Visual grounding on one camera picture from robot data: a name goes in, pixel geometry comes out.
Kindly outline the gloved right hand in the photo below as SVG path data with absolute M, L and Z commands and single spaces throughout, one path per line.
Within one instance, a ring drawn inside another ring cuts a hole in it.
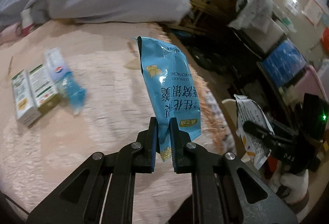
M 268 187 L 277 194 L 279 187 L 287 187 L 288 194 L 285 195 L 282 200 L 286 204 L 295 204 L 301 202 L 305 198 L 308 190 L 309 173 L 308 170 L 304 170 L 297 175 L 292 173 L 282 173 L 278 168 L 269 180 Z

